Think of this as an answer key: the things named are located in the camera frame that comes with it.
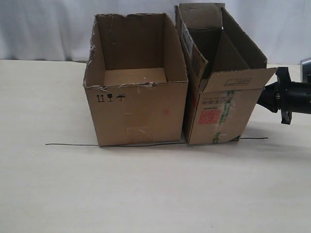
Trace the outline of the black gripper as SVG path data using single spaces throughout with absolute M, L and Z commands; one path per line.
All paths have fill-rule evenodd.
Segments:
M 277 82 L 266 85 L 258 99 L 258 104 L 272 113 L 281 111 L 281 123 L 290 125 L 292 111 L 287 110 L 287 90 L 291 83 L 288 67 L 279 67 L 276 71 Z

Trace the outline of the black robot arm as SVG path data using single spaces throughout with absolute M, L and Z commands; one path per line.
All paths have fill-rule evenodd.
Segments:
M 272 113 L 281 112 L 281 123 L 289 125 L 292 113 L 311 113 L 311 84 L 293 82 L 287 67 L 276 71 L 277 81 L 264 87 L 257 104 Z

